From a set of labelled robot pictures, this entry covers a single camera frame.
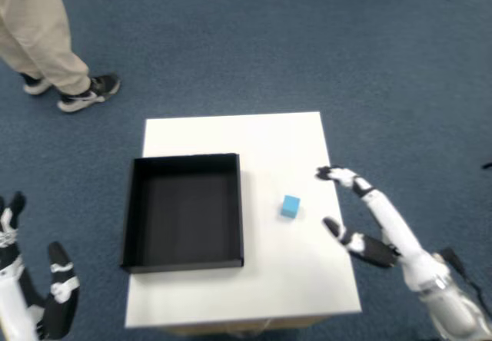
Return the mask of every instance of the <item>white tabletop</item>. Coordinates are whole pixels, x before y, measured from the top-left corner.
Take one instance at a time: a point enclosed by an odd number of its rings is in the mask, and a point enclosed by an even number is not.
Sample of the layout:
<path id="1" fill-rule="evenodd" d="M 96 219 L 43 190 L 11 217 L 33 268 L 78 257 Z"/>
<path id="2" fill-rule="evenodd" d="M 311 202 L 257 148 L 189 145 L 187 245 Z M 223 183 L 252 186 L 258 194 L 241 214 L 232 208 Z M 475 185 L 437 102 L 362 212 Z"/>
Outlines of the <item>white tabletop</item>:
<path id="1" fill-rule="evenodd" d="M 341 219 L 319 113 L 147 120 L 144 157 L 238 153 L 244 267 L 133 274 L 127 327 L 361 311 L 351 261 L 321 224 Z M 284 195 L 301 199 L 295 219 Z"/>

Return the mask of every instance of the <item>white robotic arm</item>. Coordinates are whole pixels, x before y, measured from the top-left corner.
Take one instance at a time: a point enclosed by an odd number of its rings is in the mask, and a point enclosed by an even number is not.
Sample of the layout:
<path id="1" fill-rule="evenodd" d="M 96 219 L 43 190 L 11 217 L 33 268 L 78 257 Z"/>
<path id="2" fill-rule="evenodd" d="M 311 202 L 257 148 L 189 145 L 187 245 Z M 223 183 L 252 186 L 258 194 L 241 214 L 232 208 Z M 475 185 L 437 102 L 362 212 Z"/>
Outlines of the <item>white robotic arm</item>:
<path id="1" fill-rule="evenodd" d="M 60 243 L 51 243 L 52 286 L 38 295 L 17 244 L 18 216 L 25 198 L 17 193 L 3 209 L 0 198 L 0 326 L 8 341 L 61 339 L 70 330 L 78 302 L 78 279 Z"/>
<path id="2" fill-rule="evenodd" d="M 432 256 L 422 248 L 386 195 L 346 168 L 318 168 L 317 177 L 352 189 L 381 228 L 386 243 L 354 233 L 325 218 L 327 228 L 351 254 L 379 267 L 392 267 L 399 263 L 405 283 L 411 291 L 418 293 L 443 339 L 492 340 L 492 329 L 484 311 L 457 287 L 442 258 Z"/>

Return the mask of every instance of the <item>khaki pants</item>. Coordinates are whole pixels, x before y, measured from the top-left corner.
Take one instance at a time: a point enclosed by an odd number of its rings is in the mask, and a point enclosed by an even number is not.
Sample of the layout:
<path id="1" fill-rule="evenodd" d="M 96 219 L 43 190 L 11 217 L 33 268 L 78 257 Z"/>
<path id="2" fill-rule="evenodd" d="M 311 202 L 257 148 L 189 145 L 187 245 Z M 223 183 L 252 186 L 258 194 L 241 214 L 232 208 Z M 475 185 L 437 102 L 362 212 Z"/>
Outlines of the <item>khaki pants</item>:
<path id="1" fill-rule="evenodd" d="M 0 57 L 13 70 L 45 77 L 66 94 L 90 85 L 87 66 L 71 51 L 62 0 L 0 0 Z"/>

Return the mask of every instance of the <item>black sneaker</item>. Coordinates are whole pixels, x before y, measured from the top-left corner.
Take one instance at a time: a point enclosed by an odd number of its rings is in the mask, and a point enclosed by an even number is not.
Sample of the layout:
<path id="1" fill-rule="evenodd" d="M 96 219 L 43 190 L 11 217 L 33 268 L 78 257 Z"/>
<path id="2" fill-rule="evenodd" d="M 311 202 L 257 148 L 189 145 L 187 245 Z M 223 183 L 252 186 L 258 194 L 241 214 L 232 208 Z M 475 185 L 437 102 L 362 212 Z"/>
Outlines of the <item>black sneaker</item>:
<path id="1" fill-rule="evenodd" d="M 41 95 L 52 86 L 46 78 L 36 79 L 27 74 L 21 74 L 21 76 L 25 81 L 24 91 L 30 95 Z"/>
<path id="2" fill-rule="evenodd" d="M 91 87 L 82 94 L 61 94 L 58 108 L 64 112 L 73 113 L 87 108 L 94 103 L 107 101 L 112 95 L 118 92 L 120 83 L 120 79 L 116 74 L 106 74 L 91 78 Z"/>

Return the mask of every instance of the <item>blue cube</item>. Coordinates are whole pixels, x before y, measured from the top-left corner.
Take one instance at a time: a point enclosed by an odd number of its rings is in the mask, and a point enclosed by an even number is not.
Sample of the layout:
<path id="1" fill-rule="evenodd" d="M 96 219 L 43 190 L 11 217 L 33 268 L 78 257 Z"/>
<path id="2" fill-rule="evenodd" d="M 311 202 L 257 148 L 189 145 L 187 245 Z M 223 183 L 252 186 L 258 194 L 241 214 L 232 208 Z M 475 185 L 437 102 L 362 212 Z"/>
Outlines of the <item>blue cube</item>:
<path id="1" fill-rule="evenodd" d="M 298 215 L 299 204 L 301 199 L 298 197 L 291 197 L 290 195 L 285 195 L 284 203 L 282 204 L 282 216 L 289 218 L 295 218 Z"/>

